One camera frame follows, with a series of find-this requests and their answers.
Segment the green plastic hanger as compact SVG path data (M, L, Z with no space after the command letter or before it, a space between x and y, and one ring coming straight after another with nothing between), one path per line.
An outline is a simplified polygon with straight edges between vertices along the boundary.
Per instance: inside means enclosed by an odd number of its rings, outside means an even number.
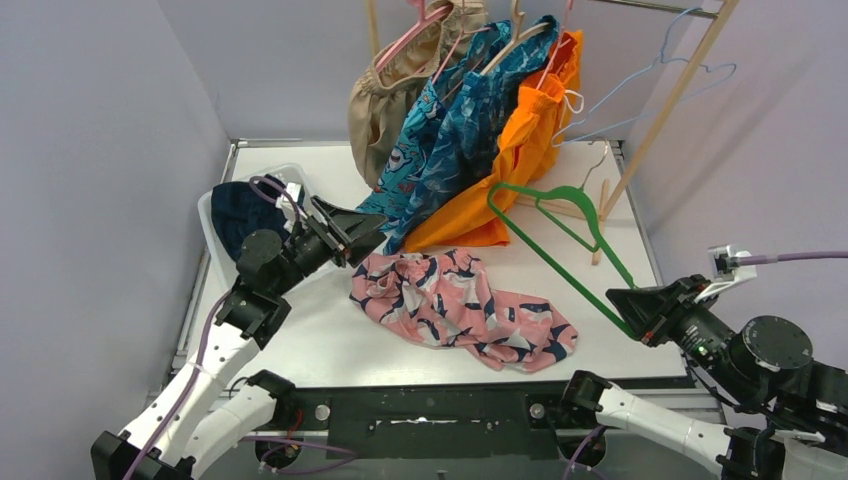
M623 177L621 144L578 142L563 152L575 157L571 164L539 182L498 182L487 193L487 206L574 296L635 339L633 323L605 295L609 288L646 286L656 279L632 199L614 201L614 185Z

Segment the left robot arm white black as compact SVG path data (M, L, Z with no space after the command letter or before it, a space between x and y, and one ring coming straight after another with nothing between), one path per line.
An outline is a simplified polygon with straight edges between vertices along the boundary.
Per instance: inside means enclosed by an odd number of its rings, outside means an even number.
M257 428L293 419L293 384L268 370L249 376L222 406L215 403L283 325L291 312L287 294L327 263L359 265L384 241L388 220L318 196L310 202L287 239L268 229L245 238L236 279L203 322L195 353L138 417L95 440L96 478L198 479Z

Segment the pink shark print shorts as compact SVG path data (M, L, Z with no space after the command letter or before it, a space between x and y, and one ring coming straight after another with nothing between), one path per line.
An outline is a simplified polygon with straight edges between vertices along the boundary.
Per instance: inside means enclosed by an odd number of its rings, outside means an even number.
M356 268L350 298L406 341L462 348L495 371L538 372L573 354L579 339L550 301L493 288L483 261L463 248L372 254Z

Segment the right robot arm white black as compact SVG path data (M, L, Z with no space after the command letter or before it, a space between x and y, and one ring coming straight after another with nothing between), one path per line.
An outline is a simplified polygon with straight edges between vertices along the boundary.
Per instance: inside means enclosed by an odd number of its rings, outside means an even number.
M847 373L813 356L791 321L762 315L732 330L711 311L700 275L662 287L611 289L607 299L643 345L673 343L734 411L762 430L699 421L651 403L589 371L576 371L561 404L578 427L623 430L678 453L720 479L843 479L847 475Z

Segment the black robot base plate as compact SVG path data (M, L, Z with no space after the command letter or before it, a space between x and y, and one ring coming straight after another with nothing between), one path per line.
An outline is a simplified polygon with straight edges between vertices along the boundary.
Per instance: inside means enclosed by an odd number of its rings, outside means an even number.
M593 414L563 404L566 381L296 388L262 430L323 434L361 459L553 459Z

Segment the navy blue shorts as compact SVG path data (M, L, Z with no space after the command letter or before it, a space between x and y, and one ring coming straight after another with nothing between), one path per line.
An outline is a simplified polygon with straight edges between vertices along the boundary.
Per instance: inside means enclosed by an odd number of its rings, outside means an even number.
M275 207L286 182L290 181L266 174L255 187L249 181L234 181L212 189L212 224L231 260L239 259L243 241L256 230L272 230L283 241L288 240L293 221Z

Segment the white perforated plastic basket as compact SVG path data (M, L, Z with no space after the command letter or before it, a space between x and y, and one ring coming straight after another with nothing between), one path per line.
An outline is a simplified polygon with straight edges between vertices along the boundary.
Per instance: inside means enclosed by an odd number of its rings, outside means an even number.
M265 180L256 189L250 186L248 174L224 182L203 194L198 212L207 242L211 265L219 280L229 286L237 277L236 262L244 240L256 230L276 232L283 243L289 242L295 215L287 201L275 206L269 200L287 188L298 203L300 218L313 214L311 198L319 193L303 169L293 163L266 169L256 174Z

